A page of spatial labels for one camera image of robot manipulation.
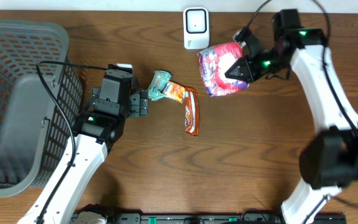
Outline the green snack packet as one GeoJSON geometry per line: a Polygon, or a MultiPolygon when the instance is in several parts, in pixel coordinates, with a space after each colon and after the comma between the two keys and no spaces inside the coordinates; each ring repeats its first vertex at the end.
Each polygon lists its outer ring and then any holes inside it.
{"type": "Polygon", "coordinates": [[[171,77],[172,77],[171,74],[167,71],[164,70],[154,71],[154,77],[147,89],[150,100],[157,101],[162,98],[165,98],[165,95],[163,94],[163,90],[167,85],[167,83],[170,81],[171,77]]]}

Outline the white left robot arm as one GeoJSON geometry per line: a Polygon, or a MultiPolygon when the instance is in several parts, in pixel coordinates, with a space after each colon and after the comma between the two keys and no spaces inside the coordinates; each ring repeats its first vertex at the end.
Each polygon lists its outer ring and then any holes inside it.
{"type": "Polygon", "coordinates": [[[93,89],[93,110],[68,123],[70,138],[63,157],[42,193],[20,223],[69,223],[93,174],[122,136],[127,118],[148,113],[145,90],[130,64],[105,68],[101,87],[93,89]]]}

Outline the small orange snack packet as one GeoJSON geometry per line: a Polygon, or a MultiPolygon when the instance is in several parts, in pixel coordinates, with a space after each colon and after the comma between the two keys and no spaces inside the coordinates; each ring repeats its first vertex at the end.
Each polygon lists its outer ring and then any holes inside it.
{"type": "Polygon", "coordinates": [[[163,89],[162,93],[169,99],[177,101],[179,103],[183,103],[183,98],[186,90],[185,87],[169,81],[165,88],[163,89]]]}

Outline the long orange red snack bag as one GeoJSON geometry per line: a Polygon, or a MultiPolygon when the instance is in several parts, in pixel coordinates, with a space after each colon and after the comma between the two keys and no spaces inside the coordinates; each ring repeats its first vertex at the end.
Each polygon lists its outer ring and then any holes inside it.
{"type": "Polygon", "coordinates": [[[186,87],[185,94],[185,132],[197,136],[200,127],[200,108],[198,93],[194,88],[186,87]]]}

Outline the red purple tissue pack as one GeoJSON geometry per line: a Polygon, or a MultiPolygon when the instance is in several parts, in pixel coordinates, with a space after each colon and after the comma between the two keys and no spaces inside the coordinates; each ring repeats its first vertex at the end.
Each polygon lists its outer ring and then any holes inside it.
{"type": "Polygon", "coordinates": [[[225,72],[242,57],[242,49],[235,42],[208,47],[198,53],[201,79],[209,96],[225,96],[245,90],[249,84],[226,78],[225,72]]]}

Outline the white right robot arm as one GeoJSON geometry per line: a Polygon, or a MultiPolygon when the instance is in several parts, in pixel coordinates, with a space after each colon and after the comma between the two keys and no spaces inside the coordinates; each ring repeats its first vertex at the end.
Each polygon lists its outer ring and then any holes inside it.
{"type": "Polygon", "coordinates": [[[299,79],[310,106],[315,137],[301,152],[301,179],[280,207],[282,223],[312,223],[331,199],[358,180],[358,114],[337,77],[329,48],[329,31],[305,28],[296,9],[284,9],[272,19],[272,49],[264,50],[249,27],[234,41],[248,48],[225,73],[252,83],[289,68],[299,79]]]}

